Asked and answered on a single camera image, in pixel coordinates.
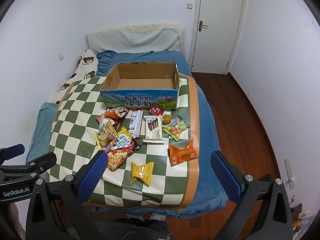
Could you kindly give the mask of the orange snack packet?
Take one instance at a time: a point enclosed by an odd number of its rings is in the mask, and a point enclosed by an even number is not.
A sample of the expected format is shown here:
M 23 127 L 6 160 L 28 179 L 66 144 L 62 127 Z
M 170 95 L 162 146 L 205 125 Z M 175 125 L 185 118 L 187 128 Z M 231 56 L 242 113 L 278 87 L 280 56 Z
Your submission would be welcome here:
M 198 158 L 197 151 L 193 147 L 194 141 L 191 139 L 184 147 L 169 145 L 170 165 L 176 166 L 186 161 Z

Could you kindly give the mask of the brown braised egg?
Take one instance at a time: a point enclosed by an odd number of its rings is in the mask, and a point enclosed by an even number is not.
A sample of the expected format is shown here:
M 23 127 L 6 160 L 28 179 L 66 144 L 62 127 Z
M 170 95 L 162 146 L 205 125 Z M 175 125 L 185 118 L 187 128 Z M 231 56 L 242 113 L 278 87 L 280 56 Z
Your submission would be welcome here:
M 163 125 L 169 125 L 171 123 L 171 121 L 172 121 L 171 115 L 166 114 L 166 115 L 162 116 L 162 124 Z

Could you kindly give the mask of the yellow snack bag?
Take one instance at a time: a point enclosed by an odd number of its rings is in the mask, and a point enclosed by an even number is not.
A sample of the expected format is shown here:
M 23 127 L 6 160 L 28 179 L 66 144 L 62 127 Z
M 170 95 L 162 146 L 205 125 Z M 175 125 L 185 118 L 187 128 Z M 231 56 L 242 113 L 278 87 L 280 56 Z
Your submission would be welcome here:
M 94 137 L 99 150 L 105 148 L 108 143 L 119 137 L 110 120 L 108 120 L 100 129 L 99 132 L 94 132 Z

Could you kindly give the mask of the yellow haidilao packet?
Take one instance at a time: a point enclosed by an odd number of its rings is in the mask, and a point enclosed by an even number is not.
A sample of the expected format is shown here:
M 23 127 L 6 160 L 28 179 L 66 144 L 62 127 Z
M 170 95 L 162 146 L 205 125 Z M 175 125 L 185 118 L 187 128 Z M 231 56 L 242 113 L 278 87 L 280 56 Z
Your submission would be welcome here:
M 131 184 L 140 180 L 145 185 L 150 186 L 152 181 L 152 172 L 154 168 L 154 162 L 149 162 L 144 165 L 137 165 L 134 162 L 131 163 Z

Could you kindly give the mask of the open cardboard milk box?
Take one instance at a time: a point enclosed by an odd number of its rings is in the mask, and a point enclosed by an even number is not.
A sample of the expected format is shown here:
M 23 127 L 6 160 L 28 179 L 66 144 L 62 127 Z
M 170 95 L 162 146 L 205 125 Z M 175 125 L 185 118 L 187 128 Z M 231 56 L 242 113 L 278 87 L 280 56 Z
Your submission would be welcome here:
M 99 92 L 106 107 L 148 109 L 157 106 L 175 110 L 180 77 L 174 62 L 134 62 L 116 64 L 101 84 Z

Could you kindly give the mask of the dark red jerky packet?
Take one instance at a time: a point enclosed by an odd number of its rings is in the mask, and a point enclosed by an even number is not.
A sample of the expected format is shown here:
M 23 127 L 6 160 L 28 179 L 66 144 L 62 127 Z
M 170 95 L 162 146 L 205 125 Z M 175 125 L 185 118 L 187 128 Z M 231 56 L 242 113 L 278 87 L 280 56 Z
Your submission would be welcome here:
M 121 118 L 121 119 L 114 119 L 114 124 L 113 127 L 116 131 L 119 131 L 121 129 L 121 126 L 124 122 L 125 118 Z

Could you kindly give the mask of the small red packet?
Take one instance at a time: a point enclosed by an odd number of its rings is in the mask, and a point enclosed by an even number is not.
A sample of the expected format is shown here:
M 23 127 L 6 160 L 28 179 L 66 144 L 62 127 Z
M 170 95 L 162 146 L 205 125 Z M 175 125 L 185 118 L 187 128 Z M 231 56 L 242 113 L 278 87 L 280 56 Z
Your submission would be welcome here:
M 150 115 L 162 116 L 164 114 L 164 111 L 157 106 L 152 106 L 149 108 L 148 113 Z

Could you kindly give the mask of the wall socket left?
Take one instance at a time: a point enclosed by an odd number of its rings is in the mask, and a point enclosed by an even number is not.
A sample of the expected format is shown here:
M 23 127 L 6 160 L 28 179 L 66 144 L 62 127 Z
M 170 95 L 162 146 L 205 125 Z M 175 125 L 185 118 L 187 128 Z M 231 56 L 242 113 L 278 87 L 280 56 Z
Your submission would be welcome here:
M 60 53 L 60 54 L 58 55 L 58 57 L 59 57 L 59 60 L 61 61 L 61 60 L 63 59 L 63 54 Z

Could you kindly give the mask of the chocolate stick biscuit box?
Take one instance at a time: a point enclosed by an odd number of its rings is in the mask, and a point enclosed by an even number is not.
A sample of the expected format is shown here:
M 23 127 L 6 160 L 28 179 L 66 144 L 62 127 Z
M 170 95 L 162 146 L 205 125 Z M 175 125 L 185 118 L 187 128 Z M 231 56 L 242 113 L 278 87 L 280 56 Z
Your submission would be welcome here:
M 145 138 L 143 142 L 163 144 L 162 117 L 159 115 L 145 116 Z

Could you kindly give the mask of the white power strip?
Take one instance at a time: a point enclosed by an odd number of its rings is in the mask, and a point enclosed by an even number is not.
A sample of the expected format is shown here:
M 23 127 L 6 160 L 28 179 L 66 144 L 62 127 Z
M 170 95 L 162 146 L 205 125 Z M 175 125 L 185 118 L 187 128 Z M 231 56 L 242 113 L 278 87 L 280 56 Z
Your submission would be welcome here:
M 284 159 L 285 168 L 286 168 L 286 174 L 287 174 L 287 182 L 285 184 L 285 187 L 289 187 L 290 190 L 295 188 L 294 184 L 294 176 L 293 176 L 293 170 L 291 167 L 291 162 L 289 158 Z

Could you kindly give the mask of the colourful candy bag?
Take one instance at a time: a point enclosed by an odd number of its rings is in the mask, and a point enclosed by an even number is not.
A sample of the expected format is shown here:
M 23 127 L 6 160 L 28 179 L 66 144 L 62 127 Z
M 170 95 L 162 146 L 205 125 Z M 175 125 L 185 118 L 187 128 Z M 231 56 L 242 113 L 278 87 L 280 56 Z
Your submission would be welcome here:
M 162 128 L 163 131 L 169 135 L 172 139 L 174 139 L 175 141 L 179 141 L 181 138 L 181 134 L 186 131 L 190 125 L 189 123 L 182 118 L 180 115 L 178 115 L 177 117 L 171 116 L 172 117 L 172 121 L 169 125 L 163 125 L 162 124 Z

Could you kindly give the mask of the green white checkered mat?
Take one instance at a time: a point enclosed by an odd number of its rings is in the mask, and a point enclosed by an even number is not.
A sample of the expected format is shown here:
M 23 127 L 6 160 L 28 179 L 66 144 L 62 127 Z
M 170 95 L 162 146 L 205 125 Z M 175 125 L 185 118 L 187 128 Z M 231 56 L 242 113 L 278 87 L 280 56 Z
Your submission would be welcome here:
M 98 152 L 95 139 L 99 124 L 97 116 L 106 111 L 99 93 L 103 77 L 74 82 L 57 108 L 52 124 L 49 150 L 57 158 L 56 165 L 46 173 L 50 182 L 75 174 Z M 181 75 L 178 107 L 172 112 L 180 134 L 164 135 L 162 144 L 146 143 L 151 126 L 142 123 L 140 137 L 128 136 L 131 114 L 119 127 L 118 138 L 105 148 L 108 166 L 89 201 L 94 205 L 115 207 L 160 207 L 180 210 L 188 206 L 199 179 L 199 161 L 185 161 L 172 166 L 169 147 L 184 147 L 192 142 L 199 148 L 199 107 L 195 80 Z

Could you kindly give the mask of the orange panda snack bag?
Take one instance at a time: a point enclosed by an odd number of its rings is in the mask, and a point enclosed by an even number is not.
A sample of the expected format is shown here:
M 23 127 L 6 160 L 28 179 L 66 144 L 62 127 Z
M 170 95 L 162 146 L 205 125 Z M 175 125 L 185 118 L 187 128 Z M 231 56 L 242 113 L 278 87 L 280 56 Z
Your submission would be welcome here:
M 106 118 L 118 120 L 118 119 L 123 118 L 125 115 L 127 115 L 128 112 L 129 112 L 129 110 L 127 108 L 114 107 L 114 108 L 108 109 L 103 115 Z

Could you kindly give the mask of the red white long packet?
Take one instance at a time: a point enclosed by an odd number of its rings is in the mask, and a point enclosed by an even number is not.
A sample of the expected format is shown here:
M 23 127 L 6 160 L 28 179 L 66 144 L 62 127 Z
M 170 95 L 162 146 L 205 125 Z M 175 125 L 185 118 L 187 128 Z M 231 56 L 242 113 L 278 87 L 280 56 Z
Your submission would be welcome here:
M 132 110 L 131 111 L 131 119 L 129 124 L 129 133 L 133 137 L 133 139 L 140 138 L 140 130 L 142 127 L 142 120 L 143 120 L 143 109 Z

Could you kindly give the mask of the korean cheese noodle packet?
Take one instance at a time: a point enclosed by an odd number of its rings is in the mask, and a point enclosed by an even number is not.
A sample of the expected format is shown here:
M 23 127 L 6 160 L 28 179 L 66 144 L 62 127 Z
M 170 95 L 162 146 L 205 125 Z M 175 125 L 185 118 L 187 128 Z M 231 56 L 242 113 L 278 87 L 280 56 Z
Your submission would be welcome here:
M 103 151 L 107 154 L 107 168 L 110 171 L 118 169 L 128 157 L 140 150 L 141 146 L 126 134 L 120 134 L 112 140 Z

